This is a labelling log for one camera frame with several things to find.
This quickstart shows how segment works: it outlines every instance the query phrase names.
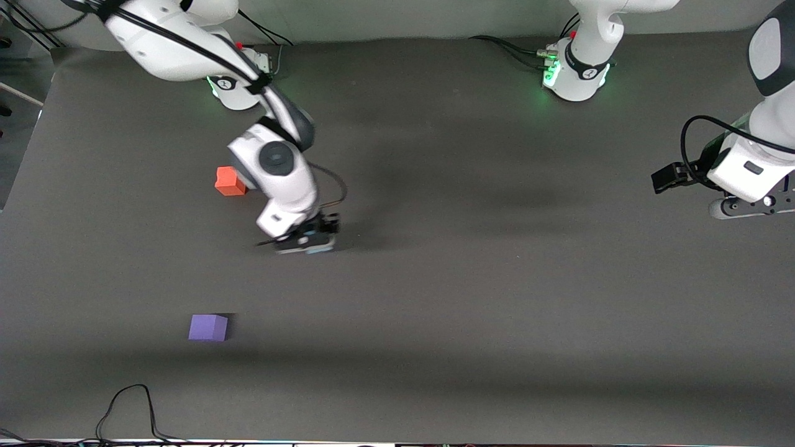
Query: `cube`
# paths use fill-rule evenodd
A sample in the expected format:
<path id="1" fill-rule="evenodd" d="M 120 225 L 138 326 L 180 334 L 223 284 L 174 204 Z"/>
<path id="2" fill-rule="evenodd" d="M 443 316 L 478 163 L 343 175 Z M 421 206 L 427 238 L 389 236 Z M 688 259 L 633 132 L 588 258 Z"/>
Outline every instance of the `cube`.
<path id="1" fill-rule="evenodd" d="M 220 166 L 215 170 L 215 189 L 224 196 L 246 194 L 246 185 L 238 178 L 238 172 L 231 166 Z"/>
<path id="2" fill-rule="evenodd" d="M 194 315 L 188 340 L 224 341 L 227 338 L 227 318 L 220 315 Z"/>

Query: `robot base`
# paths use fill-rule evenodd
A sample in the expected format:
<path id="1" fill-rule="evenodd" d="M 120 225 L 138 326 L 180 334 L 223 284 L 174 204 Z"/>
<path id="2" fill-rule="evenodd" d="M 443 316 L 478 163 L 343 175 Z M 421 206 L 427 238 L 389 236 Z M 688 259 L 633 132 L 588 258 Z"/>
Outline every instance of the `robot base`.
<path id="1" fill-rule="evenodd" d="M 336 213 L 324 216 L 322 212 L 301 223 L 295 231 L 284 239 L 273 243 L 276 252 L 305 252 L 307 255 L 330 251 L 334 248 L 335 234 L 339 232 L 339 215 Z"/>
<path id="2" fill-rule="evenodd" d="M 597 72 L 593 79 L 582 80 L 577 71 L 562 56 L 571 41 L 571 38 L 564 37 L 558 42 L 546 46 L 548 51 L 557 51 L 557 54 L 561 56 L 558 56 L 552 66 L 547 68 L 541 85 L 567 101 L 578 103 L 590 99 L 599 87 L 604 85 L 610 65 L 608 64 L 601 73 Z"/>

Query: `purple cube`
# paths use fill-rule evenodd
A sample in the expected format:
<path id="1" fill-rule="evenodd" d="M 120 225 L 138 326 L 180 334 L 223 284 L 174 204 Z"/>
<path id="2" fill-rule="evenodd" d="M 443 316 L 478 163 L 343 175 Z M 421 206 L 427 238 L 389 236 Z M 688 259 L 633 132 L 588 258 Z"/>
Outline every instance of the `purple cube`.
<path id="1" fill-rule="evenodd" d="M 227 318 L 220 315 L 194 315 L 188 340 L 224 341 L 227 338 Z"/>

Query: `black cable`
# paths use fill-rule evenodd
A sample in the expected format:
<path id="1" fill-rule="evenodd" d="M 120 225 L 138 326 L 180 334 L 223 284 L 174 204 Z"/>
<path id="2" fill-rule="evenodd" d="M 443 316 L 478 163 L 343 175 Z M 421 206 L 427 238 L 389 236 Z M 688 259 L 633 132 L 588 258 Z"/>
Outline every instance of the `black cable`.
<path id="1" fill-rule="evenodd" d="M 247 21 L 249 21 L 251 25 L 254 25 L 254 27 L 258 29 L 260 33 L 265 34 L 265 37 L 268 37 L 268 39 L 270 39 L 270 41 L 273 42 L 274 45 L 279 45 L 279 42 L 276 42 L 276 40 L 273 39 L 273 37 L 270 34 L 268 34 L 264 29 L 262 29 L 261 26 L 256 21 L 254 21 L 254 19 L 247 16 L 246 13 L 242 12 L 241 10 L 238 10 L 238 14 L 240 14 L 240 17 L 243 17 Z"/>
<path id="2" fill-rule="evenodd" d="M 16 28 L 20 29 L 21 31 L 23 31 L 24 33 L 26 33 L 28 36 L 30 36 L 31 39 L 35 40 L 39 45 L 41 45 L 47 51 L 49 51 L 51 49 L 51 47 L 48 46 L 47 44 L 45 44 L 39 37 L 43 37 L 44 39 L 48 40 L 53 47 L 64 47 L 64 46 L 66 46 L 66 45 L 64 45 L 63 42 L 59 41 L 58 39 L 56 39 L 54 36 L 50 35 L 49 33 L 41 32 L 41 30 L 42 30 L 41 23 L 39 21 L 37 21 L 35 18 L 33 18 L 32 16 L 30 16 L 28 14 L 28 12 L 25 11 L 21 6 L 18 6 L 16 4 L 14 4 L 14 2 L 9 2 L 8 0 L 6 0 L 6 7 L 3 8 L 1 11 L 3 12 L 3 15 L 5 15 L 8 18 L 8 20 L 11 22 L 11 24 L 14 25 L 14 27 L 16 27 Z M 13 16 L 13 14 L 14 14 L 13 11 L 16 11 L 16 13 L 19 14 L 19 16 L 21 18 L 25 19 L 25 21 L 27 21 L 30 25 L 32 25 L 33 28 L 32 29 L 28 29 L 28 28 L 24 27 L 22 25 L 22 23 L 20 23 Z"/>
<path id="3" fill-rule="evenodd" d="M 760 145 L 763 145 L 763 146 L 767 146 L 767 147 L 769 147 L 769 148 L 771 148 L 773 150 L 778 150 L 778 151 L 781 151 L 781 152 L 783 152 L 785 154 L 795 154 L 795 150 L 790 149 L 789 147 L 781 146 L 781 145 L 778 145 L 778 144 L 776 144 L 774 142 L 769 142 L 769 141 L 767 141 L 765 139 L 762 139 L 762 138 L 759 138 L 759 137 L 755 137 L 754 135 L 751 135 L 751 134 L 747 133 L 745 130 L 738 129 L 737 127 L 734 127 L 731 124 L 728 124 L 726 122 L 720 121 L 719 119 L 711 117 L 709 115 L 696 115 L 696 116 L 693 116 L 689 120 L 687 120 L 687 122 L 684 124 L 684 126 L 682 126 L 682 133 L 681 133 L 680 140 L 679 140 L 680 150 L 681 150 L 681 154 L 682 154 L 682 161 L 684 162 L 684 168 L 687 169 L 688 173 L 690 174 L 690 177 L 693 177 L 693 180 L 701 183 L 702 185 L 706 186 L 707 188 L 714 189 L 716 191 L 723 191 L 719 186 L 717 186 L 714 183 L 712 183 L 709 179 L 706 179 L 705 177 L 702 177 L 701 175 L 696 173 L 696 171 L 690 165 L 690 160 L 688 159 L 688 151 L 687 151 L 688 129 L 690 128 L 691 124 L 693 124 L 694 122 L 696 122 L 696 121 L 698 121 L 700 119 L 703 119 L 704 121 L 709 121 L 712 124 L 715 124 L 717 126 L 720 126 L 720 127 L 724 128 L 725 130 L 731 132 L 732 134 L 737 134 L 737 135 L 739 135 L 739 136 L 741 136 L 741 137 L 743 137 L 745 139 L 751 140 L 752 142 L 756 142 L 756 143 L 758 143 Z"/>
<path id="4" fill-rule="evenodd" d="M 569 32 L 570 32 L 572 29 L 574 29 L 574 27 L 575 27 L 575 26 L 577 26 L 579 23 L 580 23 L 580 19 L 577 19 L 577 21 L 575 21 L 574 23 L 572 23 L 572 25 L 571 25 L 571 26 L 569 26 L 567 29 L 564 29 L 564 30 L 563 30 L 563 35 L 565 36 L 566 34 L 568 34 L 568 33 L 569 33 Z"/>
<path id="5" fill-rule="evenodd" d="M 60 443 L 58 441 L 47 441 L 47 440 L 44 440 L 44 439 L 25 439 L 25 438 L 19 436 L 18 434 L 15 434 L 14 432 L 12 432 L 10 430 L 6 430 L 6 429 L 4 429 L 2 427 L 0 427 L 0 434 L 2 436 L 5 436 L 5 437 L 10 437 L 10 438 L 16 439 L 17 441 L 23 442 L 23 443 L 25 443 L 27 445 L 52 445 L 52 446 L 56 446 L 56 447 L 61 447 L 63 445 L 62 443 Z"/>
<path id="6" fill-rule="evenodd" d="M 343 178 L 338 173 L 335 173 L 334 171 L 330 170 L 329 168 L 325 168 L 325 167 L 323 167 L 321 165 L 318 165 L 316 163 L 312 163 L 311 161 L 307 161 L 307 164 L 310 165 L 311 167 L 313 167 L 314 169 L 317 169 L 317 170 L 321 171 L 322 173 L 328 175 L 335 182 L 337 182 L 337 185 L 339 185 L 339 199 L 333 200 L 331 202 L 327 202 L 325 204 L 322 204 L 320 207 L 321 208 L 330 208 L 330 207 L 333 207 L 333 206 L 336 206 L 336 205 L 339 205 L 339 204 L 343 203 L 345 201 L 345 199 L 347 198 L 347 185 L 345 184 L 345 180 L 343 180 Z"/>
<path id="7" fill-rule="evenodd" d="M 544 65 L 531 64 L 527 60 L 522 59 L 514 51 L 517 51 L 517 52 L 519 52 L 521 54 L 534 55 L 534 56 L 535 56 L 536 52 L 528 50 L 528 49 L 524 49 L 524 48 L 519 47 L 519 46 L 516 46 L 516 45 L 510 43 L 509 41 L 504 41 L 503 39 L 500 39 L 498 37 L 493 37 L 493 36 L 472 36 L 472 37 L 470 37 L 470 39 L 476 39 L 478 41 L 493 42 L 493 43 L 499 45 L 499 47 L 501 49 L 504 49 L 508 53 L 509 56 L 513 57 L 520 64 L 522 64 L 522 65 L 524 65 L 526 67 L 529 67 L 529 68 L 533 68 L 533 69 L 539 70 L 539 71 L 544 71 L 546 69 L 546 67 Z"/>
<path id="8" fill-rule="evenodd" d="M 167 29 L 165 29 L 165 28 L 163 28 L 161 26 L 155 25 L 152 22 L 147 21 L 147 20 L 145 20 L 145 19 L 143 19 L 143 18 L 141 18 L 141 17 L 139 17 L 139 16 L 137 16 L 135 14 L 132 14 L 129 11 L 123 10 L 123 9 L 117 9 L 115 12 L 113 12 L 113 14 L 119 16 L 120 18 L 123 18 L 124 20 L 127 20 L 128 22 L 130 22 L 130 23 L 132 23 L 134 25 L 138 25 L 138 26 L 140 26 L 143 29 L 151 31 L 151 32 L 153 32 L 153 33 L 155 33 L 155 34 L 157 34 L 159 36 L 165 37 L 166 39 L 174 41 L 174 42 L 176 42 L 176 43 L 178 43 L 180 45 L 183 45 L 184 47 L 186 47 L 188 49 L 191 49 L 191 50 L 199 53 L 200 55 L 202 55 L 204 57 L 207 57 L 209 60 L 212 60 L 213 62 L 216 62 L 218 65 L 221 65 L 222 67 L 226 68 L 227 70 L 233 72 L 235 75 L 240 76 L 241 79 L 245 80 L 249 84 L 252 84 L 255 81 L 255 80 L 252 80 L 243 70 L 241 70 L 240 68 L 235 67 L 229 61 L 223 59 L 222 57 L 216 55 L 213 52 L 207 51 L 205 48 L 198 46 L 197 44 L 189 41 L 188 39 L 185 39 L 184 37 L 180 36 L 179 34 L 175 34 L 175 33 L 171 32 L 171 31 L 169 31 L 169 30 L 167 30 Z"/>
<path id="9" fill-rule="evenodd" d="M 514 45 L 514 44 L 510 43 L 509 41 L 506 41 L 505 39 L 500 39 L 499 37 L 487 36 L 487 35 L 485 35 L 485 34 L 479 34 L 479 35 L 477 35 L 477 36 L 472 36 L 472 37 L 470 37 L 470 39 L 476 39 L 476 40 L 479 40 L 479 41 L 489 41 L 489 42 L 494 42 L 495 44 L 497 44 L 497 45 L 500 45 L 500 46 L 502 46 L 502 47 L 508 47 L 508 48 L 510 48 L 510 49 L 513 49 L 513 50 L 514 50 L 514 51 L 516 51 L 516 52 L 521 52 L 521 53 L 524 53 L 524 54 L 529 54 L 529 55 L 531 55 L 531 56 L 535 56 L 535 55 L 536 55 L 536 52 L 535 52 L 535 50 L 532 50 L 532 49 L 524 49 L 524 48 L 522 48 L 522 47 L 520 47 L 520 46 L 518 46 L 518 45 Z"/>
<path id="10" fill-rule="evenodd" d="M 270 29 L 267 29 L 266 27 L 258 24 L 256 21 L 254 21 L 253 18 L 249 17 L 248 14 L 244 13 L 242 10 L 238 9 L 238 14 L 240 14 L 240 17 L 243 17 L 247 21 L 251 22 L 251 25 L 256 26 L 263 34 L 268 36 L 270 41 L 272 41 L 275 45 L 279 45 L 279 44 L 268 33 L 273 34 L 276 37 L 279 37 L 283 41 L 287 42 L 290 46 L 295 46 L 295 44 L 290 39 L 288 39 L 287 37 L 282 36 L 279 33 L 276 33 L 275 31 L 271 31 Z"/>
<path id="11" fill-rule="evenodd" d="M 574 14 L 572 16 L 572 18 L 568 19 L 568 21 L 566 22 L 566 25 L 563 25 L 563 31 L 560 31 L 560 37 L 558 37 L 559 39 L 562 39 L 563 36 L 566 35 L 566 32 L 567 32 L 568 29 L 574 28 L 574 25 L 576 25 L 577 23 L 580 23 L 580 21 L 578 20 L 571 26 L 571 28 L 569 28 L 569 25 L 571 25 L 572 22 L 574 21 L 574 19 L 578 18 L 579 16 L 580 16 L 580 13 L 577 13 L 577 14 Z"/>
<path id="12" fill-rule="evenodd" d="M 116 391 L 116 394 L 111 399 L 110 405 L 107 406 L 107 411 L 105 411 L 105 414 L 102 416 L 102 418 L 99 419 L 99 422 L 97 422 L 97 425 L 94 428 L 94 435 L 95 435 L 96 439 L 99 439 L 100 441 L 104 440 L 104 438 L 102 436 L 102 427 L 105 424 L 105 421 L 107 420 L 107 417 L 111 415 L 111 411 L 113 411 L 113 404 L 116 403 L 116 398 L 121 393 L 123 393 L 124 391 L 127 391 L 127 390 L 129 390 L 131 388 L 135 388 L 135 387 L 143 388 L 144 392 L 146 393 L 146 401 L 149 404 L 149 431 L 152 433 L 152 436 L 156 437 L 157 439 L 160 439 L 161 441 L 164 441 L 166 443 L 170 443 L 171 442 L 171 441 L 169 441 L 168 438 L 181 439 L 181 438 L 176 437 L 176 436 L 171 436 L 171 435 L 162 433 L 160 430 L 157 429 L 157 420 L 155 419 L 155 416 L 154 416 L 154 405 L 152 405 L 152 395 L 149 393 L 149 387 L 147 387 L 143 383 L 135 383 L 134 385 L 129 385 L 128 387 L 123 387 L 121 390 Z"/>
<path id="13" fill-rule="evenodd" d="M 17 9 L 15 8 L 15 3 L 16 3 L 18 0 L 5 0 L 5 1 L 6 1 L 6 8 L 3 10 L 3 12 L 4 12 L 4 13 L 6 13 L 6 16 L 8 17 L 8 20 L 9 20 L 9 21 L 10 21 L 10 22 L 11 22 L 11 23 L 12 23 L 12 24 L 15 26 L 15 27 L 17 27 L 18 29 L 21 29 L 22 31 L 26 31 L 27 33 L 39 33 L 39 34 L 44 34 L 44 33 L 55 33 L 55 32 L 57 32 L 57 31 L 63 31 L 63 30 L 64 30 L 64 29 L 66 29 L 66 28 L 71 28 L 71 27 L 73 27 L 74 25 L 77 25 L 77 24 L 78 24 L 78 23 L 80 23 L 80 22 L 81 22 L 81 21 L 82 21 L 84 18 L 86 18 L 86 17 L 88 16 L 88 13 L 82 13 L 82 14 L 81 14 L 80 16 L 78 16 L 76 19 L 74 19 L 74 20 L 72 20 L 72 21 L 68 21 L 67 23 L 64 23 L 63 25 L 53 26 L 52 28 L 41 28 L 41 27 L 35 26 L 35 24 L 34 24 L 35 28 L 27 28 L 27 27 L 25 27 L 25 26 L 24 26 L 22 23 L 20 23 L 20 22 L 19 22 L 19 21 L 18 21 L 16 18 L 14 18 L 14 15 L 11 13 L 11 10 L 12 10 L 12 9 L 13 9 L 13 10 L 16 10 L 16 11 L 19 13 L 19 10 L 17 10 Z"/>

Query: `green led light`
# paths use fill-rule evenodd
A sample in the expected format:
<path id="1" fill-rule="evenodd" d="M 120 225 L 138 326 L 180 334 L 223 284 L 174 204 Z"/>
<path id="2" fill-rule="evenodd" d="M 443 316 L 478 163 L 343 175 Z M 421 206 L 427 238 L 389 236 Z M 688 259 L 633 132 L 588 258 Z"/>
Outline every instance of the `green led light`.
<path id="1" fill-rule="evenodd" d="M 210 84 L 210 88 L 212 89 L 212 95 L 213 95 L 214 97 L 218 98 L 218 92 L 217 92 L 217 91 L 215 91 L 215 85 L 214 85 L 214 84 L 212 83 L 212 81 L 210 80 L 210 76 L 208 76 L 208 77 L 207 77 L 207 83 L 208 83 L 208 84 Z"/>
<path id="2" fill-rule="evenodd" d="M 547 87 L 555 85 L 558 73 L 560 73 L 560 61 L 556 60 L 551 67 L 547 68 L 547 73 L 544 75 L 544 85 Z"/>
<path id="3" fill-rule="evenodd" d="M 604 68 L 604 74 L 602 75 L 602 80 L 599 81 L 599 86 L 602 87 L 604 85 L 604 81 L 607 79 L 607 72 L 610 71 L 610 64 Z"/>

